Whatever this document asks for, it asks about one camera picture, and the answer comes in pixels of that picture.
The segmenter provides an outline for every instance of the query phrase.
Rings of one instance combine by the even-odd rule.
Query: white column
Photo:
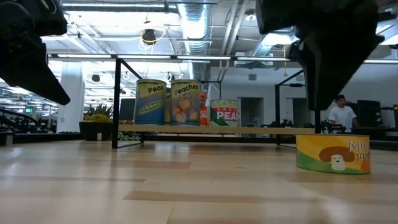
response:
[[[57,133],[80,132],[79,122],[83,120],[85,76],[83,62],[63,62],[61,86],[70,98],[66,106],[59,105]]]

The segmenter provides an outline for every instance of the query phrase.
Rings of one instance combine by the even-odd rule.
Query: orange bottle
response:
[[[200,93],[200,126],[208,125],[206,94]]]

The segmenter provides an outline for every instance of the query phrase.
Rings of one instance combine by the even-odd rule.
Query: mushroom can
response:
[[[166,82],[138,80],[135,123],[164,125],[165,96]]]
[[[237,127],[238,102],[236,100],[211,100],[210,126]]]
[[[200,82],[196,80],[173,80],[171,125],[200,125]]]
[[[351,134],[296,135],[297,166],[337,174],[371,171],[369,136]]]

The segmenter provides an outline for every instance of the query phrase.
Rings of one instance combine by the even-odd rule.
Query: doorway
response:
[[[264,99],[254,97],[241,97],[240,101],[240,125],[241,127],[259,127],[264,122]]]
[[[293,98],[293,124],[303,126],[311,121],[311,112],[308,110],[306,98]]]

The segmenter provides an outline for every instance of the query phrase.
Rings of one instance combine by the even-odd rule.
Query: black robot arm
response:
[[[289,58],[304,69],[308,107],[325,110],[384,38],[373,0],[257,0],[261,34],[295,26]],[[345,54],[350,49],[352,54]]]
[[[0,78],[61,105],[70,99],[47,65],[41,36],[67,33],[57,0],[0,0]]]

